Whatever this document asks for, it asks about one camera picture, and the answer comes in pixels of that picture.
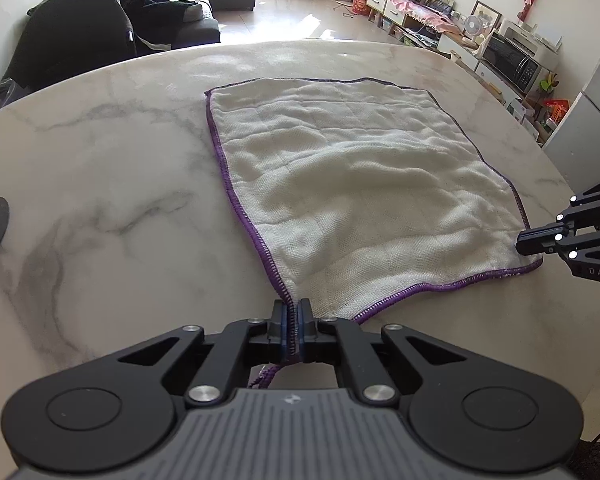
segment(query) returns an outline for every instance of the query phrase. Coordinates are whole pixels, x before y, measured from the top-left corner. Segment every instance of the chair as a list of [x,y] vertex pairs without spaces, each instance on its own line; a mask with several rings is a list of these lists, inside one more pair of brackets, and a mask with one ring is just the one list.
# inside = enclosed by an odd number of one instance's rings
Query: chair
[[4,74],[37,91],[136,56],[117,0],[47,0],[33,12]]

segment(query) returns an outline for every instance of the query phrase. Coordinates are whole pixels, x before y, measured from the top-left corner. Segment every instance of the orange basket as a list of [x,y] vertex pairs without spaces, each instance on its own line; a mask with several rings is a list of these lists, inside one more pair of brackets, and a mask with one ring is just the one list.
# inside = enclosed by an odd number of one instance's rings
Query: orange basket
[[569,111],[569,102],[566,99],[548,100],[544,102],[544,106],[552,108],[551,120],[556,124],[560,124]]

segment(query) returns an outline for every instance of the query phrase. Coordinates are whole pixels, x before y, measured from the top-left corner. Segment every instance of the pink cloth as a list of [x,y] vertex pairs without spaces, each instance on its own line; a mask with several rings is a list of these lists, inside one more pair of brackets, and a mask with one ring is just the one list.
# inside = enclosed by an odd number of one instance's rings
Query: pink cloth
[[421,6],[411,0],[392,1],[395,8],[400,10],[400,12],[404,12],[407,16],[410,16],[423,25],[427,25],[427,27],[433,27],[438,32],[454,32],[460,34],[460,29],[456,27],[448,17],[436,10]]

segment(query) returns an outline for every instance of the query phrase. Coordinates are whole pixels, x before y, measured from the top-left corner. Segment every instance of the red bag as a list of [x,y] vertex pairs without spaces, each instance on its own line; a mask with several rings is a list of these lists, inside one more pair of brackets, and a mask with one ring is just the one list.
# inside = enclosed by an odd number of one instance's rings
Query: red bag
[[368,16],[371,12],[371,7],[366,4],[366,0],[353,0],[351,12],[354,14],[362,14],[362,16]]

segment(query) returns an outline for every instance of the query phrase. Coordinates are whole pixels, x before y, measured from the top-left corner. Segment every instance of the desk fan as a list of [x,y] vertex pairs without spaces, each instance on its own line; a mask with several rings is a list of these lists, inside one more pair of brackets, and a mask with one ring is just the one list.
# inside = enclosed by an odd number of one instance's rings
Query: desk fan
[[479,36],[484,30],[484,24],[482,20],[472,14],[469,16],[464,22],[464,33],[471,38],[471,40],[475,40],[476,36]]

